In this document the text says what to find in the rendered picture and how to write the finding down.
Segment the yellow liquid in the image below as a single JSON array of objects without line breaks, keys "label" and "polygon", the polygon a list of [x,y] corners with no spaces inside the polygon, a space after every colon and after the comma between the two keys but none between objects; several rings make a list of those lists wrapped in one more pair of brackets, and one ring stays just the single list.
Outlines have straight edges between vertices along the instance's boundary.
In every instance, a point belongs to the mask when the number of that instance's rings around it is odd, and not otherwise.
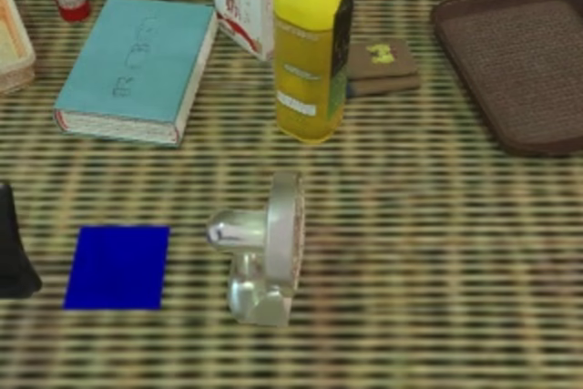
[{"label": "yellow liquid", "polygon": [[343,120],[345,70],[332,77],[334,23],[342,1],[273,0],[277,124],[304,143],[324,142]]}]

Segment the brown tray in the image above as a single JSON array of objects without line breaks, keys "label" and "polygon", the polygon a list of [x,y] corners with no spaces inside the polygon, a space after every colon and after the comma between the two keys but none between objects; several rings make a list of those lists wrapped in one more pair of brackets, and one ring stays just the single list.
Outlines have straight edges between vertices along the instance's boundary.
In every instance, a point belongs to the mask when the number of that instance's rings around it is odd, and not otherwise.
[{"label": "brown tray", "polygon": [[583,0],[445,0],[432,23],[503,148],[583,148]]}]

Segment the striped tablecloth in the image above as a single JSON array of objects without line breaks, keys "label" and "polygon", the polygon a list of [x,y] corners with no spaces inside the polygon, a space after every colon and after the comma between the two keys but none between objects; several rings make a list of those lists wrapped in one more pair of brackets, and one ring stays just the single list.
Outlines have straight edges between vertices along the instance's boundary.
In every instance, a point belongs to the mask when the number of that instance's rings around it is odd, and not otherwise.
[{"label": "striped tablecloth", "polygon": [[[60,134],[96,14],[17,0],[38,78],[0,99],[0,176],[45,287],[0,302],[0,388],[582,388],[583,156],[499,150],[431,37],[437,1],[358,0],[354,39],[406,38],[424,85],[354,100],[317,148],[280,134],[269,67],[219,36],[168,150]],[[205,221],[259,208],[284,169],[307,191],[291,326],[238,325]],[[163,310],[64,312],[79,227],[143,223],[172,228]]]}]

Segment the woven placemat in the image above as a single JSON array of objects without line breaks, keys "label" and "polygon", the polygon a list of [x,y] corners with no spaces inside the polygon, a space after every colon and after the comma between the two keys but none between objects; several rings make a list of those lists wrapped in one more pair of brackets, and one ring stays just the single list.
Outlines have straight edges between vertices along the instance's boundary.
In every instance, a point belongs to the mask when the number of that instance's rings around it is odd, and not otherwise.
[{"label": "woven placemat", "polygon": [[[45,287],[0,302],[0,387],[583,387],[583,157],[499,150],[431,36],[437,1],[357,1],[354,40],[406,38],[424,85],[354,100],[317,148],[280,134],[269,67],[220,35],[166,150],[59,133],[51,107],[92,22],[17,0],[38,78],[0,100],[0,175]],[[277,170],[304,175],[307,236],[274,330],[233,321],[204,225],[258,208]],[[61,310],[79,227],[109,223],[172,227],[162,311]]]}]

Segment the book cover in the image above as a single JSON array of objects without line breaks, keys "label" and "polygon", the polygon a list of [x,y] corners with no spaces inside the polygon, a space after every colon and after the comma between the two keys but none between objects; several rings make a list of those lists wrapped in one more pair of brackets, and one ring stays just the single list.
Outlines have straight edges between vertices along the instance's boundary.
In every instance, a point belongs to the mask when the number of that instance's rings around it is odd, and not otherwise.
[{"label": "book cover", "polygon": [[56,123],[177,146],[216,29],[211,6],[107,0],[56,100]]}]

